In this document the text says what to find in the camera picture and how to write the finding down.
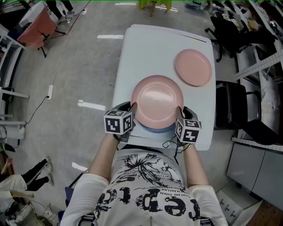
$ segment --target chair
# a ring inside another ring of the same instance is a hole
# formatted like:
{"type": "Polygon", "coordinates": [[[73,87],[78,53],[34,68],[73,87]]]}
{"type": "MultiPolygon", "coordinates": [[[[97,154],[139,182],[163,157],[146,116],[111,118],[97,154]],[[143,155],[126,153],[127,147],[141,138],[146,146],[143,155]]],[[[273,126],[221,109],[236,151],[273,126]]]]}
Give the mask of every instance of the chair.
{"type": "Polygon", "coordinates": [[[261,121],[261,99],[258,91],[246,92],[243,85],[216,81],[216,129],[243,129],[262,145],[272,145],[278,136],[261,121]],[[254,94],[258,100],[258,119],[248,122],[247,95],[254,94]]]}
{"type": "MultiPolygon", "coordinates": [[[[73,195],[73,192],[74,192],[74,189],[72,188],[73,185],[80,179],[80,177],[83,175],[84,173],[81,173],[71,184],[69,187],[65,187],[65,192],[66,192],[66,200],[65,200],[65,203],[66,203],[66,207],[68,207],[70,201],[71,201],[71,198],[72,198],[72,195],[73,195]]],[[[59,224],[61,223],[61,220],[63,218],[63,215],[64,215],[64,212],[65,211],[60,211],[58,212],[58,221],[59,221],[59,224]]],[[[88,215],[85,215],[81,218],[80,222],[79,222],[79,226],[80,224],[83,222],[83,221],[88,221],[88,222],[93,222],[95,219],[95,216],[93,213],[90,213],[88,215]]]]}
{"type": "Polygon", "coordinates": [[[239,32],[233,22],[223,19],[222,15],[216,15],[218,17],[211,16],[210,18],[215,31],[210,28],[205,29],[205,32],[210,31],[216,38],[211,39],[211,41],[219,44],[219,58],[216,59],[216,62],[220,62],[222,59],[223,47],[230,53],[230,57],[233,58],[236,53],[241,53],[252,43],[269,45],[277,39],[266,28],[261,28],[258,31],[249,31],[242,20],[243,29],[239,32]]]}
{"type": "Polygon", "coordinates": [[[43,49],[43,41],[54,32],[65,34],[65,32],[60,32],[56,28],[57,24],[50,18],[47,9],[44,8],[29,27],[18,37],[17,41],[29,44],[38,50],[41,49],[46,58],[47,55],[43,49]]]}

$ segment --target gray floor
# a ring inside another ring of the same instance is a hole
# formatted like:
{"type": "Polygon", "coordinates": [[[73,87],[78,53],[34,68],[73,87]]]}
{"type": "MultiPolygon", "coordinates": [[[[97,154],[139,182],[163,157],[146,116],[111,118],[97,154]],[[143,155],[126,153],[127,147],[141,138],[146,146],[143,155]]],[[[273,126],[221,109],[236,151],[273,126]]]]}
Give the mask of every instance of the gray floor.
{"type": "MultiPolygon", "coordinates": [[[[73,2],[79,12],[87,2],[73,2]]],[[[49,155],[54,166],[55,186],[46,185],[35,194],[35,200],[48,205],[53,211],[65,209],[65,190],[80,173],[72,162],[88,167],[104,136],[103,111],[82,108],[78,101],[111,107],[116,73],[123,40],[97,39],[102,34],[124,34],[132,24],[148,24],[184,30],[204,37],[207,27],[213,27],[207,12],[184,8],[184,2],[173,1],[179,11],[164,13],[156,9],[153,17],[149,10],[134,5],[115,5],[114,1],[89,3],[85,16],[81,16],[68,36],[49,39],[44,59],[41,51],[26,48],[15,73],[13,87],[17,92],[29,94],[29,99],[15,98],[10,111],[21,120],[28,120],[36,107],[48,94],[60,57],[69,40],[54,81],[54,97],[45,100],[26,126],[25,140],[11,153],[16,173],[24,173],[49,155]]],[[[72,23],[59,26],[68,30],[72,23]]],[[[218,58],[218,47],[215,48],[218,58]]],[[[234,59],[224,55],[215,63],[216,79],[233,81],[236,73],[234,59]]],[[[211,184],[220,189],[229,179],[225,176],[232,149],[232,132],[215,131],[209,151],[200,156],[211,184]]]]}

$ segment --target yellow object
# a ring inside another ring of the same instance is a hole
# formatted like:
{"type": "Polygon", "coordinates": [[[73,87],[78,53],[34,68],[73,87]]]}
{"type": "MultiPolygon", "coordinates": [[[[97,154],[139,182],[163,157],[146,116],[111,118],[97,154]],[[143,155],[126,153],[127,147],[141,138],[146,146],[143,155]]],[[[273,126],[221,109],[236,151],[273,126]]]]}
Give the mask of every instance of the yellow object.
{"type": "Polygon", "coordinates": [[[172,1],[138,1],[138,7],[140,9],[143,9],[146,5],[152,4],[153,2],[156,2],[157,5],[164,4],[167,8],[167,11],[169,11],[172,7],[172,1]]]}

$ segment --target sneaker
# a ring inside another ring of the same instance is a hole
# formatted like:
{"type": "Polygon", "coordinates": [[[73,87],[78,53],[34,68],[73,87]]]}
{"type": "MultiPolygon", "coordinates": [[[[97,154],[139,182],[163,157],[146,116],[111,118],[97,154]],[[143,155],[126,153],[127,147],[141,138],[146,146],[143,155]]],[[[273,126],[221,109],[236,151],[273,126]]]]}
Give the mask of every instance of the sneaker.
{"type": "Polygon", "coordinates": [[[68,11],[67,14],[73,14],[75,11],[72,9],[71,11],[68,11]]]}
{"type": "Polygon", "coordinates": [[[53,170],[52,163],[51,163],[51,159],[50,159],[49,156],[47,156],[47,157],[46,157],[46,160],[47,160],[47,166],[46,166],[45,168],[49,171],[49,173],[51,173],[52,170],[53,170]]]}
{"type": "Polygon", "coordinates": [[[66,18],[64,16],[60,17],[60,19],[57,21],[57,23],[61,23],[64,22],[66,20],[66,18]]]}
{"type": "Polygon", "coordinates": [[[52,174],[50,173],[48,174],[48,179],[49,179],[48,183],[51,184],[51,186],[54,186],[54,180],[52,174]]]}

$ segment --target table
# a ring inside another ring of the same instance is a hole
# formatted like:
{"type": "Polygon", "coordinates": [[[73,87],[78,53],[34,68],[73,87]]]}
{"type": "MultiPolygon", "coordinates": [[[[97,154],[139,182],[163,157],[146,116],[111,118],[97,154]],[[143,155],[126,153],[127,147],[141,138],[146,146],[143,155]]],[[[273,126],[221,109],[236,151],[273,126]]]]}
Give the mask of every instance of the table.
{"type": "MultiPolygon", "coordinates": [[[[2,106],[2,101],[3,101],[2,96],[3,96],[3,94],[9,94],[9,95],[17,96],[17,97],[22,97],[22,98],[30,98],[29,95],[3,90],[2,87],[0,87],[0,107],[2,106]]],[[[14,115],[0,114],[0,117],[13,118],[14,115]]],[[[26,124],[25,121],[4,121],[4,120],[0,120],[0,125],[25,125],[25,124],[26,124]]]]}
{"type": "MultiPolygon", "coordinates": [[[[127,29],[124,37],[112,106],[129,101],[136,85],[151,75],[169,77],[179,85],[184,105],[192,109],[202,122],[196,148],[208,150],[215,116],[215,66],[211,41],[175,29],[133,25],[127,29]],[[175,72],[175,56],[183,49],[196,49],[210,61],[212,77],[205,86],[189,86],[175,72]]],[[[136,119],[135,123],[128,144],[162,148],[162,144],[175,135],[173,130],[165,133],[149,132],[136,119]]],[[[169,148],[175,147],[173,143],[169,145],[169,148]]]]}
{"type": "Polygon", "coordinates": [[[39,14],[42,12],[42,10],[45,8],[44,2],[38,2],[34,6],[32,6],[26,14],[23,16],[21,21],[19,22],[19,25],[21,27],[25,26],[27,23],[32,23],[34,20],[39,16],[39,14]]]}

